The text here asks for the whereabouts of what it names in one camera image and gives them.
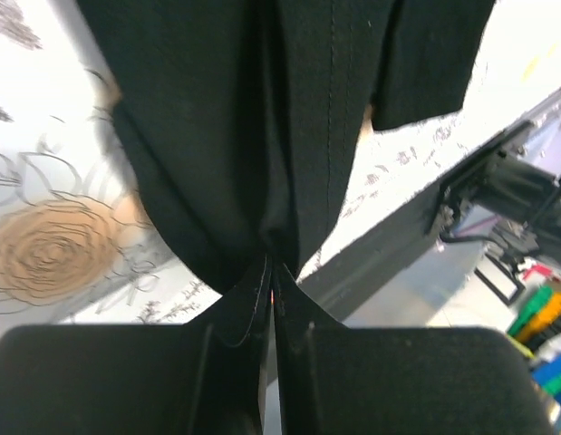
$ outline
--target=stitching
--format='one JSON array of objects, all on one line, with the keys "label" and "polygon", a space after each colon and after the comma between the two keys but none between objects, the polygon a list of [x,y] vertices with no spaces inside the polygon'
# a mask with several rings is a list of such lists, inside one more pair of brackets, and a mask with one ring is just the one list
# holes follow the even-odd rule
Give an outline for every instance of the stitching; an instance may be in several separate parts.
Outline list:
[{"label": "stitching", "polygon": [[247,326],[246,329],[246,333],[244,334],[244,336],[240,339],[238,344],[234,344],[234,345],[230,345],[229,347],[233,347],[233,348],[237,348],[240,347],[247,339],[247,337],[253,333],[252,331],[252,326],[254,325],[254,321],[256,320],[256,314],[258,311],[258,307],[260,305],[260,297],[262,297],[262,287],[264,285],[264,278],[266,277],[266,273],[268,271],[268,256],[264,257],[264,270],[262,271],[262,276],[260,276],[260,286],[256,289],[258,291],[258,294],[256,296],[256,303],[254,304],[254,309],[252,312],[252,317],[250,317],[250,323]]},{"label": "stitching", "polygon": [[351,68],[353,67],[353,19],[352,19],[352,5],[351,0],[348,2],[349,6],[349,63],[346,66],[346,97],[344,99],[344,139],[343,143],[346,143],[349,133],[349,96],[351,94],[351,87],[349,86],[351,82]]},{"label": "stitching", "polygon": [[326,187],[326,232],[330,228],[330,191],[331,191],[331,145],[333,132],[333,81],[334,81],[334,0],[331,0],[331,75],[328,85],[328,145],[327,145],[327,162],[328,162],[328,180]]}]

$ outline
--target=green object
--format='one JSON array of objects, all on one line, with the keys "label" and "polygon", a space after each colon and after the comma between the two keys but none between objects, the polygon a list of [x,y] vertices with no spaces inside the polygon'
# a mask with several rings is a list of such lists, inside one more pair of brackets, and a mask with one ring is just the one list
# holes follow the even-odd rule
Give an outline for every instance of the green object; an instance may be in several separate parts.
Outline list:
[{"label": "green object", "polygon": [[559,394],[561,392],[561,375],[550,380],[542,389],[551,396]]},{"label": "green object", "polygon": [[552,288],[547,285],[540,287],[536,294],[519,311],[516,321],[508,329],[508,335],[514,336],[519,333],[524,325],[544,308],[544,305],[548,303],[553,293]]}]

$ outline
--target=rose drawing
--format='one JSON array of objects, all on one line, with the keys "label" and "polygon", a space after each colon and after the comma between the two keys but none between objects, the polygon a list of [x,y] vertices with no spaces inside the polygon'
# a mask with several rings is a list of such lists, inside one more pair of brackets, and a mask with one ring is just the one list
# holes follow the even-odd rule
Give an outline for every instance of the rose drawing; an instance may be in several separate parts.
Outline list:
[{"label": "rose drawing", "polygon": [[0,220],[0,290],[48,305],[107,273],[120,251],[114,210],[89,197],[56,193]]}]

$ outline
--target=red object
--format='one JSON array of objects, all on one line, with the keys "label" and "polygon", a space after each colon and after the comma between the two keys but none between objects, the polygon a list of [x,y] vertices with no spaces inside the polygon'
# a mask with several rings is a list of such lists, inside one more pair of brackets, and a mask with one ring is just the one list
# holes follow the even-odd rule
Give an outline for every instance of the red object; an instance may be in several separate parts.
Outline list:
[{"label": "red object", "polygon": [[524,272],[522,279],[526,281],[533,274],[540,274],[542,276],[545,276],[546,278],[549,278],[550,276],[552,276],[552,269],[542,265],[535,265]]}]

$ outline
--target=yellow object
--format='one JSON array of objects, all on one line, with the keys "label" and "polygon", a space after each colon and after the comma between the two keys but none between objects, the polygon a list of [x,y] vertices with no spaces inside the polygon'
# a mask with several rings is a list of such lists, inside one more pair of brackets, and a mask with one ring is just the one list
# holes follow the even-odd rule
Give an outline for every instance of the yellow object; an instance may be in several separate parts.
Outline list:
[{"label": "yellow object", "polygon": [[532,335],[544,331],[561,315],[561,293],[554,293],[548,303],[529,320],[514,338],[520,343],[526,342]]},{"label": "yellow object", "polygon": [[507,334],[506,337],[510,340],[512,344],[514,344],[514,347],[518,349],[522,353],[522,355],[524,355],[526,358],[530,360],[534,358],[534,354],[532,353],[532,351],[530,351],[524,344],[520,343],[517,340],[514,340],[512,337],[510,337]]},{"label": "yellow object", "polygon": [[558,48],[558,44],[554,43],[553,45],[550,46],[550,48],[547,50],[547,52],[545,54],[540,54],[540,55],[536,56],[534,59],[532,59],[530,61],[530,63],[528,64],[528,66],[526,67],[526,70],[522,74],[522,82],[527,82],[527,80],[532,75],[534,75],[534,71],[536,70],[536,68],[544,60],[549,59],[550,57],[552,57],[554,55],[554,53],[556,52],[556,48]]}]

